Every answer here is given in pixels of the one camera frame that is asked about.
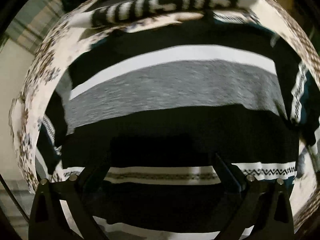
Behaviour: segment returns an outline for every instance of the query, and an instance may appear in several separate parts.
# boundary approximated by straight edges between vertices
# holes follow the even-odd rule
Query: white stripe
[[[62,211],[63,214],[67,220],[68,226],[70,227],[71,230],[73,230],[74,232],[76,232],[79,236],[82,237],[82,234],[80,233],[80,230],[75,222],[75,220],[73,219],[73,216],[71,214],[71,211],[69,209],[68,203],[65,200],[60,200],[60,204],[62,207]]]
[[[301,105],[300,99],[304,93],[304,85],[307,81],[307,77],[306,77],[307,72],[308,72],[308,68],[301,61],[299,63],[299,72],[297,73],[297,76],[296,76],[296,83],[291,91],[291,94],[293,96],[291,117],[290,117],[291,122],[299,123],[301,119],[302,105]]]
[[[308,150],[311,151],[311,153],[313,155],[317,155],[318,154],[318,141],[320,139],[320,126],[317,128],[317,130],[315,131],[315,138],[316,138],[316,143],[314,145],[312,145]]]
[[[212,166],[203,167],[111,167],[109,172],[114,174],[124,174],[129,172],[142,172],[146,174],[197,174],[216,173]]]
[[[74,88],[70,93],[70,100],[98,84],[123,74],[153,65],[187,60],[225,60],[253,65],[276,74],[275,63],[271,59],[253,52],[219,45],[175,46],[135,56],[100,71]]]
[[[149,0],[150,13],[156,13],[156,10],[163,9],[166,12],[174,11],[176,9],[174,3],[159,4],[159,0]]]
[[[65,175],[66,173],[69,173],[69,172],[81,173],[83,170],[84,170],[84,167],[69,167],[69,168],[63,169],[62,172]]]
[[[47,131],[47,134],[51,140],[51,143],[54,145],[54,138],[55,138],[56,131],[54,129],[52,122],[46,115],[44,115],[42,118],[42,124],[44,125]]]
[[[139,18],[142,17],[142,15],[143,15],[143,3],[144,3],[144,0],[137,0],[136,6],[134,8],[136,17],[139,17]]]
[[[119,9],[119,20],[127,20],[129,18],[129,9],[133,1],[125,2],[120,6]]]
[[[112,184],[120,183],[137,183],[137,184],[147,184],[147,185],[171,185],[171,186],[187,186],[187,185],[215,185],[221,183],[219,178],[214,179],[139,179],[139,178],[123,178],[123,179],[113,179],[106,177],[104,181],[109,181]]]
[[[110,23],[115,23],[115,10],[116,10],[117,6],[118,6],[118,4],[114,4],[108,8],[107,20]]]
[[[92,15],[93,11],[90,12],[83,12],[83,13],[76,13],[72,17],[70,17],[69,24],[71,27],[78,27],[78,28],[92,28]]]
[[[146,240],[212,240],[214,239],[219,231],[212,233],[174,233],[168,231],[157,231],[145,228],[139,228],[135,226],[130,226],[124,223],[115,223],[112,225],[107,224],[105,219],[93,216],[94,220],[98,225],[104,227],[106,232],[116,232],[121,231],[134,236],[146,237]],[[246,228],[244,232],[250,234],[253,227]]]
[[[262,180],[262,179],[288,179],[289,177],[295,176],[295,169],[292,169],[295,167],[296,162],[289,162],[289,163],[233,163],[234,165],[237,165],[239,167],[239,169],[241,169],[241,171],[243,173],[244,170],[247,170],[248,172],[246,174],[252,174],[253,176],[255,176],[255,178],[257,180]],[[264,175],[263,172],[261,172],[261,170],[265,170],[265,171],[269,171],[269,170],[276,170],[278,169],[279,171],[283,171],[283,170],[287,170],[288,168],[292,169],[289,173],[283,173],[283,174],[272,174],[269,173],[268,175]]]

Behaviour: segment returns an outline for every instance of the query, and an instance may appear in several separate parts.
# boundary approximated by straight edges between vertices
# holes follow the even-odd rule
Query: screw head
[[[76,181],[77,178],[78,178],[78,176],[76,174],[71,174],[70,177],[69,177],[69,180]]]
[[[284,183],[284,181],[283,181],[283,179],[280,179],[280,178],[279,178],[279,179],[277,179],[277,183],[280,184],[280,185],[282,185],[282,184]]]
[[[250,175],[247,176],[247,180],[248,180],[248,181],[254,181],[254,180],[255,180],[255,177],[250,174]]]
[[[47,179],[41,179],[40,184],[41,184],[41,185],[44,185],[44,184],[46,184],[47,182],[48,182]]]

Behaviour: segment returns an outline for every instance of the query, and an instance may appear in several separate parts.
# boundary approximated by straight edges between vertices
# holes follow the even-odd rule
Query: white fabric
[[[273,60],[250,51],[219,45],[185,45],[161,49],[135,56],[110,66],[71,91],[70,100],[88,89],[123,74],[168,62],[191,60],[225,60],[243,65],[253,65],[276,74]]]
[[[293,167],[295,167],[295,162],[258,162],[233,164],[238,166],[244,174],[251,174],[257,180],[272,180],[277,178],[288,179],[289,177],[293,177],[296,175],[295,171],[292,169]],[[59,177],[62,178],[62,180],[65,180],[68,179],[71,174],[79,175],[83,169],[83,167],[69,167],[62,170],[59,169]],[[282,171],[283,173],[281,175],[276,174],[279,171]],[[214,185],[221,182],[212,166],[125,168],[111,167],[104,180],[109,181],[113,184],[132,182],[153,185]]]
[[[91,28],[91,22],[88,19],[91,19],[93,13],[94,11],[75,14],[69,24],[73,27]]]

